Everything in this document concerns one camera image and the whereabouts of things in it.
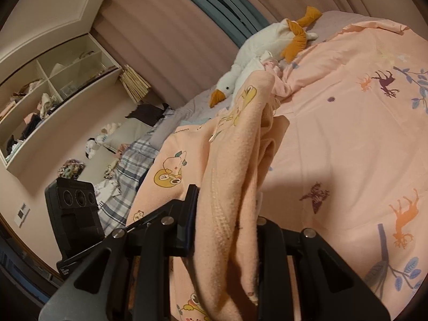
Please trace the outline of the teal curtain panel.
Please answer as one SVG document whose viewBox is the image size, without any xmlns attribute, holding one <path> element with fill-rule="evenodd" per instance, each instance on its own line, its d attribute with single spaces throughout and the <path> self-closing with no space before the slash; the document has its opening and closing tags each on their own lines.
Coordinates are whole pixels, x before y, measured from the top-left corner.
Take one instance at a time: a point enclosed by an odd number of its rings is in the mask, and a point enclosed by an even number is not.
<svg viewBox="0 0 428 321">
<path fill-rule="evenodd" d="M 269 25 L 268 20 L 248 0 L 191 0 L 238 47 Z"/>
</svg>

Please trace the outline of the white goose plush toy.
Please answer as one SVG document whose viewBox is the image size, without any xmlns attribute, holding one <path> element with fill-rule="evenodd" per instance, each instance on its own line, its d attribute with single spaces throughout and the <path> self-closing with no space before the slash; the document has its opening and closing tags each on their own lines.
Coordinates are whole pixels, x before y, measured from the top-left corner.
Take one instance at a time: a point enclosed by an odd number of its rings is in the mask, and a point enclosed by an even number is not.
<svg viewBox="0 0 428 321">
<path fill-rule="evenodd" d="M 233 96 L 236 79 L 254 56 L 270 51 L 272 58 L 278 62 L 281 60 L 292 62 L 298 53 L 306 48 L 309 41 L 318 38 L 316 33 L 307 32 L 305 29 L 321 15 L 321 11 L 316 7 L 308 6 L 305 15 L 300 19 L 285 18 L 249 37 L 239 49 L 230 70 L 222 75 L 215 85 L 210 96 L 209 107 L 213 108 L 229 96 Z"/>
</svg>

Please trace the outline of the plaid grey white pillow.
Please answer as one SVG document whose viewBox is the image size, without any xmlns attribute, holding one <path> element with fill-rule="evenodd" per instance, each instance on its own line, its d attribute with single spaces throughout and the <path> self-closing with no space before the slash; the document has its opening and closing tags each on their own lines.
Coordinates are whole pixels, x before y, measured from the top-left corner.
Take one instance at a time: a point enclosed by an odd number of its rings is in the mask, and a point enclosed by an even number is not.
<svg viewBox="0 0 428 321">
<path fill-rule="evenodd" d="M 125 227 L 137 191 L 159 153 L 151 145 L 150 139 L 151 135 L 145 134 L 131 143 L 119 160 L 114 179 L 120 193 L 107 200 L 98 212 L 105 235 L 116 228 Z"/>
</svg>

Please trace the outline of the peach cartoon print pajama garment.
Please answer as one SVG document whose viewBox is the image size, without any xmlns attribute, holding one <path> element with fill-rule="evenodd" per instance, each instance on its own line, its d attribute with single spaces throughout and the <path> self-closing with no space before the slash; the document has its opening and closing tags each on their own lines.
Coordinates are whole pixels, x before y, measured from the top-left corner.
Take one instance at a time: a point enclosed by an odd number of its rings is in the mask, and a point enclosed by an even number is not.
<svg viewBox="0 0 428 321">
<path fill-rule="evenodd" d="M 173 258 L 170 311 L 177 320 L 254 320 L 258 303 L 257 198 L 289 122 L 275 117 L 275 78 L 258 70 L 234 105 L 163 143 L 128 214 L 133 223 L 190 185 L 199 190 L 194 252 Z"/>
</svg>

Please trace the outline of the white wall shelf unit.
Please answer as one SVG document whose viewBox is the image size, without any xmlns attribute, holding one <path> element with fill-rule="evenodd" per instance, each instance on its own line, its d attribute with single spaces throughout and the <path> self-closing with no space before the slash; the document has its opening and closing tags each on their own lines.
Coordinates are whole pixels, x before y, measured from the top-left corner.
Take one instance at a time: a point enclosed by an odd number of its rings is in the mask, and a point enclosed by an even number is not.
<svg viewBox="0 0 428 321">
<path fill-rule="evenodd" d="M 76 109 L 117 81 L 122 67 L 91 34 L 60 44 L 1 82 L 1 163 L 19 176 Z"/>
</svg>

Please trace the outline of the pink folded clothes stack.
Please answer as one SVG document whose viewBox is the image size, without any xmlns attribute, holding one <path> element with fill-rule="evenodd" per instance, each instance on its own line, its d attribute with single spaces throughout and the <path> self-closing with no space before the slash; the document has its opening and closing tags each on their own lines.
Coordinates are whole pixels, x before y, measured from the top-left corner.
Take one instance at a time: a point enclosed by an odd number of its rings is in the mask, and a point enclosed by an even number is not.
<svg viewBox="0 0 428 321">
<path fill-rule="evenodd" d="M 278 109 L 281 103 L 292 95 L 292 87 L 286 81 L 283 69 L 277 60 L 269 58 L 262 61 L 264 70 L 271 76 L 269 86 L 270 101 L 274 109 Z"/>
</svg>

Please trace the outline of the pink printed duvet cover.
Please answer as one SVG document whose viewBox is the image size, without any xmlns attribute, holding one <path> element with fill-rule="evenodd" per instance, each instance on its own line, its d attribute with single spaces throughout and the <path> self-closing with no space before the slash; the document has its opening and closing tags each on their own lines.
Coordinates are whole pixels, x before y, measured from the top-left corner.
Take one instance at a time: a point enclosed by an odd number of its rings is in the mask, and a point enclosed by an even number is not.
<svg viewBox="0 0 428 321">
<path fill-rule="evenodd" d="M 261 214 L 313 228 L 397 317 L 427 277 L 427 41 L 352 23 L 284 71 Z"/>
</svg>

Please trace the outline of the white cream folded clothes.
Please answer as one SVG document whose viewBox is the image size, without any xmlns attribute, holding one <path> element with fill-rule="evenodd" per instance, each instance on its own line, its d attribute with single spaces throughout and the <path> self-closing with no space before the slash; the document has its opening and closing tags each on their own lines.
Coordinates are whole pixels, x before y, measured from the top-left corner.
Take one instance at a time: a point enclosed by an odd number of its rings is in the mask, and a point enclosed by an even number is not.
<svg viewBox="0 0 428 321">
<path fill-rule="evenodd" d="M 264 70 L 263 62 L 267 61 L 269 59 L 272 59 L 272 54 L 270 51 L 264 51 L 263 54 L 260 56 L 254 56 L 248 64 L 244 67 L 244 69 L 241 71 L 240 75 L 236 79 L 235 82 L 235 88 L 232 96 L 232 100 L 234 101 L 236 98 L 236 95 L 239 92 L 239 89 L 241 89 L 244 82 L 247 80 L 247 78 L 251 75 L 252 72 L 257 70 Z"/>
</svg>

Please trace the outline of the white wall switch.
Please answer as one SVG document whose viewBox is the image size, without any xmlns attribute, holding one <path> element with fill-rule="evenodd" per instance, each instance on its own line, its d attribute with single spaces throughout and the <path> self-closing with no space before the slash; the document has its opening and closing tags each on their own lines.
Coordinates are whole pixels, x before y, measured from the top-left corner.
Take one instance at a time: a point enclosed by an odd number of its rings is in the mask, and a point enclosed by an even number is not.
<svg viewBox="0 0 428 321">
<path fill-rule="evenodd" d="M 21 226 L 24 223 L 29 211 L 30 211 L 30 208 L 25 203 L 23 203 L 22 206 L 19 208 L 17 215 L 14 218 L 14 222 L 18 228 L 21 228 Z"/>
</svg>

